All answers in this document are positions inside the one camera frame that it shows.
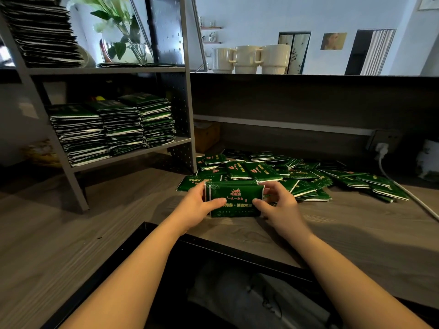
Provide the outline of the person's left hand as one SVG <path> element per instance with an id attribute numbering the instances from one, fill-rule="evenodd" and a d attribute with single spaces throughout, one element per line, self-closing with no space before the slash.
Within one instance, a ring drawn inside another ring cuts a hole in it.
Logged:
<path id="1" fill-rule="evenodd" d="M 192 187 L 169 215 L 168 219 L 180 236 L 198 225 L 210 213 L 201 211 L 201 203 L 207 201 L 204 198 L 205 186 L 206 182 L 203 181 Z"/>

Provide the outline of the bundle of green sachets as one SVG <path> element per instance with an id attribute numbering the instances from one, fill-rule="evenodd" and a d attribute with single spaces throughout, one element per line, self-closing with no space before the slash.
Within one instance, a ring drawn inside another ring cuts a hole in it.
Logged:
<path id="1" fill-rule="evenodd" d="M 212 218 L 260 217 L 261 212 L 254 204 L 255 198 L 263 199 L 265 186 L 245 182 L 206 182 L 204 195 L 206 201 L 225 198 L 226 203 L 210 211 Z"/>

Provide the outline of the person's right forearm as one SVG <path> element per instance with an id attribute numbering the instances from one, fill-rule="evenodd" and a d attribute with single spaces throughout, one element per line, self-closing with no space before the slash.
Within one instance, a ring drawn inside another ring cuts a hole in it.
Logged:
<path id="1" fill-rule="evenodd" d="M 282 229 L 349 329 L 432 329 L 309 229 Z"/>

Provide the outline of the person's left forearm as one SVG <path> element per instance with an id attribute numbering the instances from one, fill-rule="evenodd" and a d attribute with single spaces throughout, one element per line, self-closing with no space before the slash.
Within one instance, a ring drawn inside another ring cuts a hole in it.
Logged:
<path id="1" fill-rule="evenodd" d="M 189 218 L 167 217 L 59 329 L 143 329 L 169 254 L 189 228 Z"/>

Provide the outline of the loose pile of green packets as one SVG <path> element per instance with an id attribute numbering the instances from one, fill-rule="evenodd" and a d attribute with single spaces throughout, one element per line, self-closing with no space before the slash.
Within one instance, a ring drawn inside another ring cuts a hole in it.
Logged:
<path id="1" fill-rule="evenodd" d="M 256 185 L 280 182 L 298 201 L 329 202 L 326 188 L 357 190 L 385 203 L 409 201 L 407 191 L 396 182 L 368 172 L 350 171 L 338 160 L 304 160 L 271 151 L 250 152 L 224 149 L 219 154 L 196 157 L 197 170 L 185 176 L 176 191 L 187 192 L 199 182 Z"/>

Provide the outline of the ribbed white mug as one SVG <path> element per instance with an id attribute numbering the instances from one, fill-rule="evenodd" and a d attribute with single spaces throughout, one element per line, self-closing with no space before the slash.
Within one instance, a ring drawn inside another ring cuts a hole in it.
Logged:
<path id="1" fill-rule="evenodd" d="M 216 48 L 211 53 L 211 70 L 216 74 L 231 74 L 236 61 L 236 49 Z"/>

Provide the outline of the plain white mug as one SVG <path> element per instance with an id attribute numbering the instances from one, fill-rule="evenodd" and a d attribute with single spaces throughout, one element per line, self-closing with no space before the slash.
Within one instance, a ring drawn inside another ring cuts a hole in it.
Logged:
<path id="1" fill-rule="evenodd" d="M 287 70 L 292 47 L 287 44 L 261 47 L 260 66 L 262 75 L 284 75 Z"/>
<path id="2" fill-rule="evenodd" d="M 262 47 L 255 45 L 240 45 L 235 48 L 235 74 L 256 74 L 261 64 Z"/>

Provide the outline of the tall framed floral painting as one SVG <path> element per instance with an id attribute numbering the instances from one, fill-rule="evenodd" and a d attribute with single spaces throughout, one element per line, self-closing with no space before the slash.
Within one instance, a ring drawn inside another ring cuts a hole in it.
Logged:
<path id="1" fill-rule="evenodd" d="M 311 32 L 280 32 L 278 44 L 290 47 L 290 59 L 284 74 L 302 75 Z"/>

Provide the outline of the metal framed glass panel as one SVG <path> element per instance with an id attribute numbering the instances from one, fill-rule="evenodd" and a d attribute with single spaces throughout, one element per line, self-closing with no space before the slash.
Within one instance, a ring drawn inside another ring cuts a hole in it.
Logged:
<path id="1" fill-rule="evenodd" d="M 192 72 L 207 73 L 208 64 L 196 0 L 188 0 L 187 10 L 190 70 Z"/>

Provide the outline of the yellow snack bag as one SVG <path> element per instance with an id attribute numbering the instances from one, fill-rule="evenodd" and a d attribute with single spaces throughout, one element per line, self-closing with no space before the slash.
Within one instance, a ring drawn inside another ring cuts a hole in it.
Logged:
<path id="1" fill-rule="evenodd" d="M 21 152 L 25 159 L 29 160 L 34 165 L 59 169 L 62 168 L 60 160 L 49 139 L 31 143 L 22 148 Z"/>

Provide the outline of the dark panel with white slats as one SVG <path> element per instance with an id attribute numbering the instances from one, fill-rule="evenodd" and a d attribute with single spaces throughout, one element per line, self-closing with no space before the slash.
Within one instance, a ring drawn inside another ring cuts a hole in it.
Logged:
<path id="1" fill-rule="evenodd" d="M 395 33 L 396 29 L 357 30 L 345 75 L 381 75 Z"/>

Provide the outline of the white round plate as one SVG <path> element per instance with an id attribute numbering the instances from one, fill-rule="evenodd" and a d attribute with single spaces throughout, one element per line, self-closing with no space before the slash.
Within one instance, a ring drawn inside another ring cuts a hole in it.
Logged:
<path id="1" fill-rule="evenodd" d="M 77 46 L 77 51 L 82 57 L 81 68 L 96 68 L 96 62 L 92 56 L 80 45 Z"/>

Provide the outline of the green plant with white flowers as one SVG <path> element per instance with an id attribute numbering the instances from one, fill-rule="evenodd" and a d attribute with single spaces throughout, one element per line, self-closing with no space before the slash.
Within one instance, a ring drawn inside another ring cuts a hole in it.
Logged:
<path id="1" fill-rule="evenodd" d="M 74 5 L 87 5 L 92 9 L 90 14 L 98 19 L 93 29 L 102 35 L 101 39 L 145 43 L 131 0 L 69 0 L 66 8 Z"/>

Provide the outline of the grey wall power socket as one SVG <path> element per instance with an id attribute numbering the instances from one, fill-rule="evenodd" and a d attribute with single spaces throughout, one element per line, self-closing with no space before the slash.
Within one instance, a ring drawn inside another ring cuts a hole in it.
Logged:
<path id="1" fill-rule="evenodd" d="M 400 144 L 402 137 L 403 132 L 397 129 L 376 129 L 371 132 L 365 149 L 368 152 L 376 152 L 379 143 L 387 143 L 388 153 L 392 154 Z"/>

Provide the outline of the small wooden wall shelves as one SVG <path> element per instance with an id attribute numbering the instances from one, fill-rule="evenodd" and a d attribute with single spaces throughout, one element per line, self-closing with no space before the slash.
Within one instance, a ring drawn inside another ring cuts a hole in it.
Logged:
<path id="1" fill-rule="evenodd" d="M 201 40 L 202 43 L 205 45 L 215 45 L 215 44 L 222 44 L 222 41 L 220 40 L 218 36 L 218 32 L 221 31 L 223 27 L 221 26 L 211 26 L 211 27 L 200 27 L 201 31 Z"/>

